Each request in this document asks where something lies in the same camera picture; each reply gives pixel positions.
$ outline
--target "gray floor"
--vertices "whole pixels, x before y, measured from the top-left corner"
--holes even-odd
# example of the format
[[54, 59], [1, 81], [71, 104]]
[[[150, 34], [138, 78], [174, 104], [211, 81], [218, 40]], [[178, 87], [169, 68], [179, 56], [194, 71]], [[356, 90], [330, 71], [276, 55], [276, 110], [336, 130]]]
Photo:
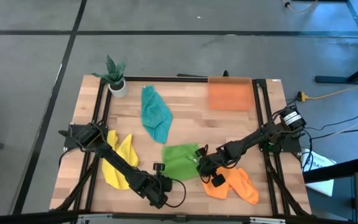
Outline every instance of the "gray floor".
[[[352, 3], [358, 13], [358, 0]], [[301, 9], [308, 4], [292, 6]], [[80, 1], [74, 0], [0, 0], [0, 29], [71, 30], [79, 6]], [[355, 31], [357, 26], [344, 3], [319, 3], [304, 14], [294, 14], [279, 0], [88, 0], [80, 30]], [[0, 36], [0, 141], [6, 144], [0, 150], [0, 215], [9, 213], [67, 42], [67, 35]], [[24, 212], [48, 209], [63, 146], [57, 131], [71, 121], [82, 76], [104, 72], [106, 54], [127, 62], [126, 75], [210, 76], [229, 70], [232, 76], [280, 78], [287, 98], [300, 90], [319, 96], [347, 88], [317, 84], [313, 77], [347, 76], [358, 69], [355, 38], [77, 36]], [[358, 115], [358, 89], [298, 107], [310, 126], [318, 128]], [[348, 125], [310, 133], [319, 136]], [[308, 142], [302, 139], [302, 145]], [[356, 159], [358, 133], [315, 141], [313, 147], [338, 162]], [[314, 210], [322, 208], [311, 202]]]

